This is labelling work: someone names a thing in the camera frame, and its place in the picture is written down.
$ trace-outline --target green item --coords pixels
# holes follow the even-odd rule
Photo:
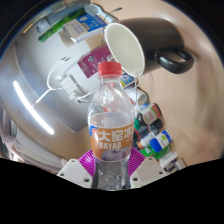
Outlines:
[[[153,156],[156,160],[164,156],[171,149],[170,145],[166,148],[162,149],[160,152],[155,152],[150,145],[147,145],[144,149],[140,150],[140,152],[145,156]]]
[[[40,42],[44,43],[54,33],[61,31],[63,29],[64,24],[70,22],[71,20],[78,18],[79,16],[83,16],[84,14],[86,14],[84,9],[80,9],[78,11],[71,13],[70,15],[66,16],[64,19],[60,20],[55,25],[53,25],[50,29],[48,29],[44,34],[42,34],[38,38],[38,40]]]
[[[140,153],[142,153],[145,157],[153,156],[155,158],[155,154],[148,147],[140,150]]]
[[[135,118],[134,128],[135,128],[136,130],[138,130],[140,127],[141,127],[141,125],[140,125],[139,121]]]

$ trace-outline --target clear plastic bottle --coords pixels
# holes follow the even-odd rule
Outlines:
[[[88,110],[91,148],[98,167],[97,188],[102,190],[125,186],[132,149],[135,112],[121,85],[121,75],[118,62],[99,65],[101,83]]]

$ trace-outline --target red bottle cap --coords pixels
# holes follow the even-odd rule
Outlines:
[[[115,61],[107,61],[99,64],[98,76],[104,75],[122,75],[121,64]]]

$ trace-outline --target wall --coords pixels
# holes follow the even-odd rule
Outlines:
[[[83,41],[66,48],[58,34],[54,34],[44,43],[38,41],[39,36],[40,34],[33,26],[24,35],[21,35],[16,42],[19,66],[31,89],[36,94],[36,99],[47,90],[47,75],[52,66],[65,56],[71,57],[71,59],[55,70],[50,78],[50,86],[61,87],[55,77],[57,75],[62,76],[65,72],[67,75],[72,74],[84,93],[87,93],[95,82],[96,75],[87,79],[76,64],[78,59],[90,50],[87,43]],[[87,125],[86,118],[89,104],[77,104],[75,101],[71,101],[65,90],[51,91],[42,100],[72,130],[79,131]]]
[[[54,129],[54,135],[49,135],[21,103],[13,87],[14,80],[19,83],[27,100],[34,102],[36,97],[16,65],[14,42],[12,42],[0,64],[0,95],[11,119],[32,141],[66,160],[79,158],[90,149],[88,145],[85,147],[79,142],[78,133],[71,131],[58,120],[57,116],[49,110],[48,105],[41,101],[35,110]]]

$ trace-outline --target box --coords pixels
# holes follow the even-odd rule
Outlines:
[[[86,54],[78,61],[78,66],[81,68],[87,78],[98,72],[98,66],[102,62],[108,61],[108,56],[111,52],[106,44],[99,46]]]
[[[77,44],[87,38],[102,33],[106,25],[98,16],[92,17],[86,14],[66,23],[63,26],[63,31],[59,35],[66,46],[68,45],[69,39],[74,44]]]

